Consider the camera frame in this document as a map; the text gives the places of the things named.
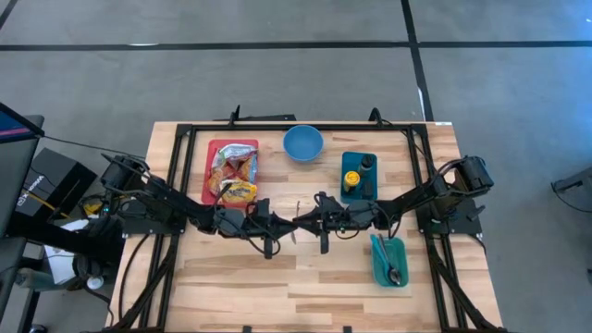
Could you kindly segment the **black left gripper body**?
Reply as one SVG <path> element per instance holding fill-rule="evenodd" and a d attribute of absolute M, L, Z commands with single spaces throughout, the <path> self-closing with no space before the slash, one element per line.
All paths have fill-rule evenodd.
<path fill-rule="evenodd" d="M 278 243 L 278 237 L 272 231 L 268 200 L 264 200 L 263 208 L 260 207 L 259 203 L 248 203 L 245 208 L 245 217 L 248 241 L 265 259 L 272 259 L 278 253 L 274 249 L 274 246 Z M 263 247 L 257 246 L 252 241 L 252 238 L 260 238 L 263 241 Z"/>

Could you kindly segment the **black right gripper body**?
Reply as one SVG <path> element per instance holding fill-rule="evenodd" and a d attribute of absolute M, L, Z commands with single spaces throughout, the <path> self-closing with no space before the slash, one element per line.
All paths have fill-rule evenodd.
<path fill-rule="evenodd" d="M 352 230 L 352 223 L 346 209 L 324 191 L 314 195 L 318 217 L 315 219 L 315 234 L 320 238 L 320 253 L 329 252 L 329 234 L 345 233 Z"/>

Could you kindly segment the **metal spoon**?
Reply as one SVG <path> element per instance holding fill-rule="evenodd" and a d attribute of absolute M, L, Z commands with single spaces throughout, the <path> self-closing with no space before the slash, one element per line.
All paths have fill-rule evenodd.
<path fill-rule="evenodd" d="M 385 239 L 382 234 L 378 235 L 378 245 L 381 251 L 381 258 L 383 259 L 384 266 L 385 266 L 385 276 L 388 280 L 395 286 L 399 286 L 401 284 L 401 274 L 400 272 L 394 267 L 393 263 L 391 263 L 389 259 L 389 254 L 387 252 Z"/>
<path fill-rule="evenodd" d="M 294 216 L 294 218 L 298 217 L 298 216 L 299 216 L 299 214 L 300 214 L 300 203 L 301 203 L 301 202 L 300 202 L 300 201 L 298 201 L 298 202 L 297 202 L 297 204 L 296 204 L 296 209 L 295 209 L 295 216 Z M 298 228 L 294 229 L 294 230 L 293 230 L 293 231 L 290 233 L 290 239 L 291 239 L 291 241 L 292 241 L 292 243 L 293 243 L 294 245 L 297 245 L 297 237 L 296 237 L 296 234 L 295 234 L 295 231 L 296 231 L 297 229 L 298 229 Z"/>

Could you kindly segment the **yellow ramen packet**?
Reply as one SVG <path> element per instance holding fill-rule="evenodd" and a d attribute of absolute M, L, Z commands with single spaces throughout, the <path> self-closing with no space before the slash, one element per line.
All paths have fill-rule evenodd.
<path fill-rule="evenodd" d="M 247 204 L 257 195 L 257 186 L 239 179 L 225 179 L 220 184 L 221 199 L 225 204 Z"/>

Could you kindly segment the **yellow lid spice jar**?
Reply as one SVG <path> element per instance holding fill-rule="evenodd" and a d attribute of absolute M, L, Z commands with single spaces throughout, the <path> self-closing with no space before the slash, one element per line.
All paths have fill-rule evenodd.
<path fill-rule="evenodd" d="M 347 171 L 343 176 L 342 187 L 345 193 L 353 193 L 361 183 L 361 176 L 357 171 Z"/>

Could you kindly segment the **teal silicone spoon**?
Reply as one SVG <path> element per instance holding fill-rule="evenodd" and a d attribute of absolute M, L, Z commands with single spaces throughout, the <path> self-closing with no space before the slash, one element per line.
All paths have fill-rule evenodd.
<path fill-rule="evenodd" d="M 371 237 L 373 245 L 373 256 L 376 260 L 375 271 L 379 271 L 382 277 L 391 282 L 392 278 L 390 272 L 392 271 L 392 265 L 390 263 L 386 243 L 382 234 L 376 234 Z"/>

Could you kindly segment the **red ramen packet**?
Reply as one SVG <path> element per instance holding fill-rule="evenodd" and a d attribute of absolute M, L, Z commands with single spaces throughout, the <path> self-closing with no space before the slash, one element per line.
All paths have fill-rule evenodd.
<path fill-rule="evenodd" d="M 228 162 L 224 162 L 220 166 L 212 166 L 210 169 L 210 177 L 206 183 L 207 189 L 212 195 L 217 195 L 221 182 L 231 178 L 234 174 L 235 168 Z"/>

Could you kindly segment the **green pink ramen packet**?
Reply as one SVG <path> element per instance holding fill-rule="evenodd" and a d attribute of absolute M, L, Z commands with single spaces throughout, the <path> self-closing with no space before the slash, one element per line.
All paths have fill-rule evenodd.
<path fill-rule="evenodd" d="M 258 154 L 258 149 L 254 145 L 244 143 L 227 144 L 216 152 L 212 167 L 228 162 L 233 165 L 235 172 L 245 174 L 245 163 L 253 154 Z"/>

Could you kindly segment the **blue plastic bin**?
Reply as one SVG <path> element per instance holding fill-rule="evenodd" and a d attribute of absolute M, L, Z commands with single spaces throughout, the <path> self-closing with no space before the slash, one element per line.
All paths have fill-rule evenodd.
<path fill-rule="evenodd" d="M 357 190 L 353 193 L 345 193 L 343 191 L 343 187 L 342 187 L 342 182 L 343 182 L 343 176 L 347 171 L 357 171 L 358 172 L 358 167 L 360 165 L 360 162 L 362 160 L 362 157 L 364 154 L 369 154 L 369 153 L 357 153 L 357 152 L 345 152 L 342 155 L 342 159 L 341 159 L 341 177 L 340 177 L 340 198 L 344 203 L 350 203 L 352 201 L 356 201 L 356 200 L 364 200 L 362 198 L 361 195 L 361 188 L 362 185 L 364 184 L 364 181 L 366 179 L 371 179 L 374 182 L 375 185 L 375 199 L 377 198 L 377 190 L 378 190 L 378 185 L 377 185 L 377 157 L 374 154 L 374 156 L 376 157 L 376 162 L 372 168 L 372 170 L 370 171 L 370 173 L 365 177 L 362 178 L 360 185 L 358 186 Z"/>

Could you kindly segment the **light blue bowl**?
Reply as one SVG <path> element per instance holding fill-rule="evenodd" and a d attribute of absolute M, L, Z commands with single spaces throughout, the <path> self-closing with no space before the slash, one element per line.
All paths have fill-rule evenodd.
<path fill-rule="evenodd" d="M 323 135 L 310 125 L 296 125 L 290 128 L 283 138 L 284 151 L 296 162 L 315 160 L 321 154 L 323 147 Z"/>

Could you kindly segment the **mint green plastic bin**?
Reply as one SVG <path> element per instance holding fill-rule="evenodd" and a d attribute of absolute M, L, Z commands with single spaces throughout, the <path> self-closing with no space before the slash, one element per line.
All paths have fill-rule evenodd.
<path fill-rule="evenodd" d="M 391 263 L 394 265 L 394 267 L 401 274 L 401 284 L 399 286 L 395 286 L 391 282 L 385 280 L 379 271 L 375 271 L 376 260 L 374 259 L 374 256 L 373 256 L 373 245 L 372 245 L 372 239 L 371 239 L 371 237 L 373 235 L 376 235 L 376 234 L 371 234 L 370 240 L 371 240 L 371 256 L 372 256 L 372 259 L 371 259 L 372 273 L 373 273 L 373 277 L 374 277 L 375 282 L 379 286 L 384 287 L 384 288 L 406 287 L 409 283 L 409 271 L 408 271 L 408 265 L 407 265 L 407 259 L 406 259 L 406 250 L 405 250 L 405 246 L 404 246 L 403 241 L 399 238 L 392 238 L 392 239 L 384 238 L 385 243 L 386 243 L 387 252 L 388 252 L 388 257 L 389 257 Z"/>

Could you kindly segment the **red plastic bin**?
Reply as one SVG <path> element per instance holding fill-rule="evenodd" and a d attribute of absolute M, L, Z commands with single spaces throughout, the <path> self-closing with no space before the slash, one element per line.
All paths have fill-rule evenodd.
<path fill-rule="evenodd" d="M 250 144 L 250 145 L 254 145 L 257 149 L 259 148 L 259 142 L 255 139 L 214 139 L 208 143 L 208 150 L 207 150 L 207 154 L 206 154 L 206 158 L 205 158 L 202 197 L 201 197 L 201 200 L 204 204 L 214 204 L 216 201 L 217 195 L 221 192 L 221 190 L 219 189 L 219 192 L 217 195 L 212 195 L 209 192 L 209 190 L 207 189 L 206 183 L 210 177 L 210 169 L 212 167 L 212 162 L 214 161 L 216 152 L 219 149 L 221 149 L 223 146 L 225 146 L 227 144 L 231 144 L 231 143 Z M 240 172 L 235 172 L 235 174 L 229 179 L 239 179 L 239 180 L 244 180 L 244 181 L 249 182 L 248 177 L 245 174 L 242 174 Z M 226 204 L 222 201 L 221 198 L 218 201 L 221 204 L 224 204 L 224 205 L 230 206 L 230 207 L 245 207 L 246 206 L 246 204 Z"/>

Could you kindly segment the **white paper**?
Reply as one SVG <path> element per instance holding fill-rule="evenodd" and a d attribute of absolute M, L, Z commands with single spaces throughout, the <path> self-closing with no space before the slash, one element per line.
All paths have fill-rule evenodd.
<path fill-rule="evenodd" d="M 48 245 L 44 246 L 44 250 L 56 285 L 64 284 L 76 276 L 72 268 L 74 253 Z"/>

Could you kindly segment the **black equipment case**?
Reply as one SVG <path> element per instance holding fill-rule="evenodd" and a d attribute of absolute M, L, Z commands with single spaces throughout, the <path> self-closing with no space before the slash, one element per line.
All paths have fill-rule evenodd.
<path fill-rule="evenodd" d="M 40 221 L 69 217 L 96 177 L 80 162 L 43 148 L 31 162 L 15 211 Z"/>

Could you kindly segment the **monitor with blue screen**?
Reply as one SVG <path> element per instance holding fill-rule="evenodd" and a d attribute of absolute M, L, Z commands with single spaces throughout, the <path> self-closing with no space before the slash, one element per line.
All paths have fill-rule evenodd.
<path fill-rule="evenodd" d="M 10 224 L 39 139 L 44 117 L 22 116 L 0 102 L 0 239 Z"/>

